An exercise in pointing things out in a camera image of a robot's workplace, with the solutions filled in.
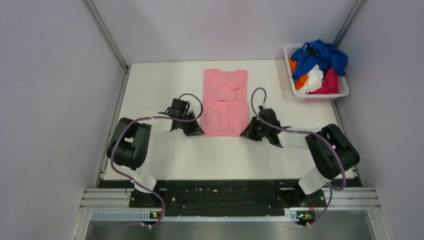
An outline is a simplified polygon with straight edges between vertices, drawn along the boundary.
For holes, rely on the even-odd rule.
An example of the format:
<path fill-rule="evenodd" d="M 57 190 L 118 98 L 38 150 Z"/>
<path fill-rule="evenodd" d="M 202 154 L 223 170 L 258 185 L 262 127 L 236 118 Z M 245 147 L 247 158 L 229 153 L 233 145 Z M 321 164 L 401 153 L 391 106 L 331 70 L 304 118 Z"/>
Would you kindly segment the pink t-shirt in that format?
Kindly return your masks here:
<path fill-rule="evenodd" d="M 248 71 L 223 71 L 217 68 L 203 72 L 203 113 L 200 127 L 205 137 L 236 137 L 249 124 L 247 101 Z"/>

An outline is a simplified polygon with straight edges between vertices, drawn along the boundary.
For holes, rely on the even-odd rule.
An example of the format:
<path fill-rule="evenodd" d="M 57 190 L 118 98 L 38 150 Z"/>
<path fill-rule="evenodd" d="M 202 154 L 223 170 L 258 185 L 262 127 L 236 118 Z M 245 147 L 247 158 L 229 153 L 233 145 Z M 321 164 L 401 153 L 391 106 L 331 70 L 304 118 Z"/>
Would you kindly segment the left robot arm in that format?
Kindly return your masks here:
<path fill-rule="evenodd" d="M 203 113 L 195 115 L 190 110 L 190 103 L 174 98 L 171 106 L 157 115 L 130 119 L 121 118 L 109 141 L 106 156 L 110 159 L 112 169 L 130 179 L 134 189 L 142 192 L 141 200 L 149 207 L 160 202 L 160 193 L 155 190 L 157 180 L 145 166 L 148 156 L 150 138 L 162 133 L 182 130 L 187 137 L 202 136 L 197 119 Z"/>

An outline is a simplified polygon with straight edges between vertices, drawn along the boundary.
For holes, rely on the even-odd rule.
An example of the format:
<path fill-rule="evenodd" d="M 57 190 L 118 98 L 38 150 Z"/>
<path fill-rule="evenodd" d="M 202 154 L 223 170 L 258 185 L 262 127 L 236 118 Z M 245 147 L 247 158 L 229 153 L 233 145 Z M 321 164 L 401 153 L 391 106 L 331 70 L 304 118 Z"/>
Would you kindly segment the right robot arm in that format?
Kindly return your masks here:
<path fill-rule="evenodd" d="M 348 138 L 335 124 L 328 124 L 313 132 L 281 126 L 276 113 L 271 108 L 259 108 L 245 130 L 242 138 L 268 142 L 279 148 L 308 150 L 314 167 L 294 186 L 293 200 L 299 206 L 307 206 L 314 193 L 330 183 L 335 177 L 342 177 L 342 187 L 346 186 L 346 171 L 360 162 L 360 155 Z"/>

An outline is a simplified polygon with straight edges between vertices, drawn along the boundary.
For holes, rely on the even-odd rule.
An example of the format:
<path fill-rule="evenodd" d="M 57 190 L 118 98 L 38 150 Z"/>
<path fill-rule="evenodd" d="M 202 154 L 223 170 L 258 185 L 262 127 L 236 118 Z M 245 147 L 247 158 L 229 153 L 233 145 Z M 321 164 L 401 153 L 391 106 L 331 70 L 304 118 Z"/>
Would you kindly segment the orange t-shirt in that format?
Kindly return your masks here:
<path fill-rule="evenodd" d="M 294 74 L 294 71 L 297 67 L 297 61 L 293 61 L 290 57 L 288 58 L 289 67 L 292 75 Z M 296 90 L 300 90 L 303 88 L 308 80 L 309 76 L 307 74 L 303 74 L 300 76 L 297 80 L 294 81 L 294 86 Z"/>

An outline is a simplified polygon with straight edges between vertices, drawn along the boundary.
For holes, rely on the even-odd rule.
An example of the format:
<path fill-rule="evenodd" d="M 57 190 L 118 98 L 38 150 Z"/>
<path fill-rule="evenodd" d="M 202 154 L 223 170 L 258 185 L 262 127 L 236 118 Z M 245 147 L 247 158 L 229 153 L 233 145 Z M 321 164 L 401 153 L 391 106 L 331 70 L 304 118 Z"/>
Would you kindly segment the white t-shirt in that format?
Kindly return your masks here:
<path fill-rule="evenodd" d="M 316 64 L 308 73 L 307 80 L 303 86 L 297 90 L 300 94 L 309 94 L 320 89 L 324 81 L 324 72 L 320 69 L 319 65 Z"/>

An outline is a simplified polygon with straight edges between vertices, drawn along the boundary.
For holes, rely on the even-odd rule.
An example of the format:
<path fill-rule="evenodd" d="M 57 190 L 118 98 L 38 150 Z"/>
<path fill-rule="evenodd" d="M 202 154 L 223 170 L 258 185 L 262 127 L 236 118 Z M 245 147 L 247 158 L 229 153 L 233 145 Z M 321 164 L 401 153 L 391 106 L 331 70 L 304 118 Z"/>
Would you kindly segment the magenta t-shirt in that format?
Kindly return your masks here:
<path fill-rule="evenodd" d="M 308 95 L 338 94 L 339 92 L 339 75 L 331 67 L 323 78 L 322 86 L 315 91 L 309 92 Z"/>

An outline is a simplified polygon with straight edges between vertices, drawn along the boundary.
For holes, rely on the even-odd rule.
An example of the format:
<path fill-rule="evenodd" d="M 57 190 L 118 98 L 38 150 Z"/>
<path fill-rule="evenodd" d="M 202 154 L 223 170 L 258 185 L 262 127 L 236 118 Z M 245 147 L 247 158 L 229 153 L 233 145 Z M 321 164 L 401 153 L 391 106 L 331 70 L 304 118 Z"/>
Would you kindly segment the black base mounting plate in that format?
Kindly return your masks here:
<path fill-rule="evenodd" d="M 159 180 L 153 193 L 137 190 L 130 180 L 101 180 L 98 187 L 130 190 L 129 207 L 152 209 L 155 219 L 162 207 L 165 217 L 283 216 L 289 208 L 328 208 L 337 193 L 324 187 L 305 195 L 297 179 Z"/>

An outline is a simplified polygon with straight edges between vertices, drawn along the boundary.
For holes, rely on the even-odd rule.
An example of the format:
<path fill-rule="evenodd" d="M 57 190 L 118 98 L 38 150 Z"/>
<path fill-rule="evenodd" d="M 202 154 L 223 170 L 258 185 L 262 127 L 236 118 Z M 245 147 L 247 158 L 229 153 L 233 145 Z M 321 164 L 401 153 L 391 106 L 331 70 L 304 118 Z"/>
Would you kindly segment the blue t-shirt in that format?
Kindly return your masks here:
<path fill-rule="evenodd" d="M 292 73 L 294 82 L 315 66 L 318 66 L 324 73 L 332 68 L 339 76 L 344 77 L 349 60 L 348 56 L 339 50 L 336 45 L 323 42 L 320 39 L 304 43 L 290 58 L 296 62 L 296 68 Z"/>

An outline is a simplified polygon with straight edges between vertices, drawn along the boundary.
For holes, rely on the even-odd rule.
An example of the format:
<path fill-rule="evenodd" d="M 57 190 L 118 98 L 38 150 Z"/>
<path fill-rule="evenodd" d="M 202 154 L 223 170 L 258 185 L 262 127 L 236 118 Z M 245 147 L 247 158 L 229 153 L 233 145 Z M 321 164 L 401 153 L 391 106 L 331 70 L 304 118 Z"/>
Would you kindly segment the white plastic laundry basket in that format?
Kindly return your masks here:
<path fill-rule="evenodd" d="M 344 76 L 338 76 L 339 93 L 337 94 L 300 94 L 295 89 L 295 83 L 292 78 L 290 63 L 288 59 L 297 49 L 301 48 L 302 46 L 303 46 L 302 44 L 296 43 L 296 44 L 286 45 L 283 48 L 283 54 L 284 54 L 285 64 L 287 67 L 289 84 L 290 84 L 289 89 L 290 89 L 293 100 L 298 103 L 316 103 L 316 102 L 331 102 L 337 98 L 346 97 L 349 94 L 350 90 L 349 90 L 346 78 Z"/>

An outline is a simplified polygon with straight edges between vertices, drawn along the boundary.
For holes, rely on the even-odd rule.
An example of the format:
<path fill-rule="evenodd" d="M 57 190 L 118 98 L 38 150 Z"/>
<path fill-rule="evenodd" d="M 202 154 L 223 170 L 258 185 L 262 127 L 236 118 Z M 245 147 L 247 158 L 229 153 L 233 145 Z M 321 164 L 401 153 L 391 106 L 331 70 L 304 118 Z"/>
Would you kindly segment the aluminium front rail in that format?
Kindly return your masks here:
<path fill-rule="evenodd" d="M 381 204 L 377 193 L 372 187 L 351 187 L 344 191 L 330 191 L 325 188 L 321 200 L 331 199 L 327 211 L 379 211 Z M 158 213 L 158 208 L 131 208 L 130 197 L 123 189 L 103 188 L 85 190 L 80 209 L 92 210 L 92 220 L 98 221 L 149 221 L 155 222 L 157 218 L 153 215 Z M 297 222 L 301 213 L 309 210 L 319 212 L 322 210 L 317 203 L 313 207 L 291 207 L 284 208 L 283 213 L 277 215 L 271 213 L 249 213 L 242 210 L 241 213 L 230 213 L 225 210 L 222 214 L 208 216 L 201 213 L 177 213 L 171 214 L 169 207 L 166 208 L 163 217 L 164 222 Z"/>

